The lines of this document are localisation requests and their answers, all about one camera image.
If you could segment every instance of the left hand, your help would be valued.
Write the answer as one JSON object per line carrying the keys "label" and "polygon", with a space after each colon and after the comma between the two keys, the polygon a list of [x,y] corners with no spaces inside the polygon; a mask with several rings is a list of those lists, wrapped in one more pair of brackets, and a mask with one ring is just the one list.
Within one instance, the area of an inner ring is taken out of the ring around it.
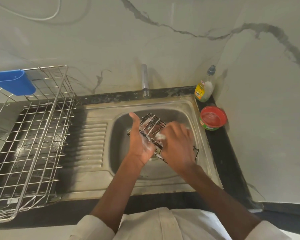
{"label": "left hand", "polygon": [[133,112],[130,112],[129,116],[133,119],[133,124],[130,131],[128,156],[129,158],[134,158],[134,160],[139,160],[142,166],[144,166],[152,157],[153,153],[155,153],[156,146],[140,134],[140,118]]}

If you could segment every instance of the white cable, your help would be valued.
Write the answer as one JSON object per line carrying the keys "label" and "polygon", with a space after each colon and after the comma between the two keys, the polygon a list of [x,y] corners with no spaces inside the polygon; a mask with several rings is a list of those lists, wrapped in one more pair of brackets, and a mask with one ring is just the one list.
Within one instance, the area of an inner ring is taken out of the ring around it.
{"label": "white cable", "polygon": [[35,18],[35,17],[24,16],[22,14],[19,14],[19,13],[16,13],[14,11],[11,11],[8,8],[5,8],[4,6],[1,6],[1,5],[0,5],[0,8],[3,9],[3,10],[5,10],[5,11],[7,11],[7,12],[9,12],[9,13],[12,13],[12,14],[17,15],[19,17],[22,17],[24,19],[29,19],[29,20],[33,20],[33,21],[47,21],[47,20],[51,20],[51,19],[55,18],[59,14],[60,9],[61,9],[61,0],[59,0],[59,2],[58,2],[58,9],[55,12],[55,14],[53,14],[50,17],[45,17],[45,18]]}

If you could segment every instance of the blue container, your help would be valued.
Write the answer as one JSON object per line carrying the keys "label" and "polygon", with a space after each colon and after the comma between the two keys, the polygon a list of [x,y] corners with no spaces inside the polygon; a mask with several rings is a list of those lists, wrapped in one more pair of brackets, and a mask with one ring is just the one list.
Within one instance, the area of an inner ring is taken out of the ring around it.
{"label": "blue container", "polygon": [[24,70],[0,72],[0,87],[14,95],[30,95],[36,91]]}

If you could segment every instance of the yellow label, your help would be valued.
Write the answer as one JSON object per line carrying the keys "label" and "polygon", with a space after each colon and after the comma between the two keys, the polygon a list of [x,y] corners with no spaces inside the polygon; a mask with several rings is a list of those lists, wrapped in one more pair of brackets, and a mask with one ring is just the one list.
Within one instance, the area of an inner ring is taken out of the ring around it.
{"label": "yellow label", "polygon": [[202,83],[204,84],[203,81],[201,81],[197,87],[195,88],[194,94],[197,96],[198,99],[201,99],[202,96],[204,95],[204,86],[202,85]]}

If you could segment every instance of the wire grill rack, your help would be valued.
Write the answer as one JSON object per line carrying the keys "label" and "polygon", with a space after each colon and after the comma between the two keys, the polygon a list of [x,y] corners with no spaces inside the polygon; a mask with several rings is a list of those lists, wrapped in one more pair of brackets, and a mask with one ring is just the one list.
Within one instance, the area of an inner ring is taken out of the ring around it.
{"label": "wire grill rack", "polygon": [[59,159],[77,102],[66,65],[24,71],[34,94],[15,96],[0,88],[0,222],[56,197]]}
{"label": "wire grill rack", "polygon": [[[148,141],[151,141],[154,145],[156,145],[157,149],[154,152],[154,155],[164,161],[166,160],[161,156],[161,151],[163,149],[162,145],[156,139],[156,135],[166,126],[166,123],[163,122],[160,118],[158,118],[153,113],[148,113],[140,119],[140,129],[139,132],[143,135]],[[193,146],[193,153],[195,154],[195,160],[197,160],[197,156],[199,153],[199,149]]]}

